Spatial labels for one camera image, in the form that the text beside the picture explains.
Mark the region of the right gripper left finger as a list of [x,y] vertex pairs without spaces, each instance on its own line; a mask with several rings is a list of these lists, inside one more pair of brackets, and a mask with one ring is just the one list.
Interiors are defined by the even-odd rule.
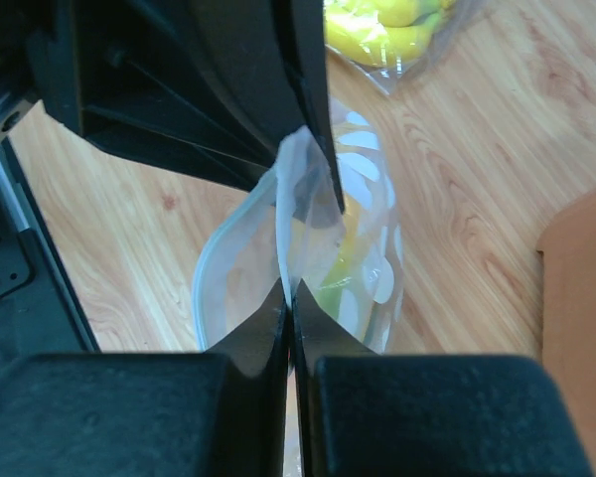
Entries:
[[47,354],[0,378],[0,476],[278,476],[280,285],[203,353]]

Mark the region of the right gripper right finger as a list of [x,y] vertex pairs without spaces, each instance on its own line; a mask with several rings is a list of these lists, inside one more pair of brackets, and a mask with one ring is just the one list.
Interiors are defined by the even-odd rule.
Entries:
[[307,476],[589,476],[561,394],[515,355],[379,355],[292,302]]

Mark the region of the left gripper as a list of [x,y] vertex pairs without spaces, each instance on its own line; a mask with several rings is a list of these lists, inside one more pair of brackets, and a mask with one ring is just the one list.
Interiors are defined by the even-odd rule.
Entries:
[[0,142],[39,100],[75,128],[75,3],[0,1]]

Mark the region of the polka dot zip bag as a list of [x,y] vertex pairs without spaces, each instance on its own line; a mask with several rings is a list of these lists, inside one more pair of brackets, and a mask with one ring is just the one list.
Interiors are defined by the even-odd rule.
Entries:
[[248,318],[275,284],[286,298],[317,282],[334,261],[344,233],[345,195],[369,212],[380,256],[372,309],[358,324],[339,322],[383,353],[403,300],[403,243],[396,195],[379,139],[358,112],[332,100],[330,117],[345,209],[329,165],[305,129],[287,136],[271,169],[214,231],[197,262],[192,310],[206,350]]

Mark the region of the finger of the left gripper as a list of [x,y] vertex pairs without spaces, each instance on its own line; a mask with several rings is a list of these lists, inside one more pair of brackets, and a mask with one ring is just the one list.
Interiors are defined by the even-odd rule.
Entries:
[[335,197],[343,211],[345,203],[330,121],[323,3],[276,0],[272,13],[285,73],[305,122],[327,159]]
[[252,188],[303,116],[267,1],[43,1],[46,112],[98,149]]

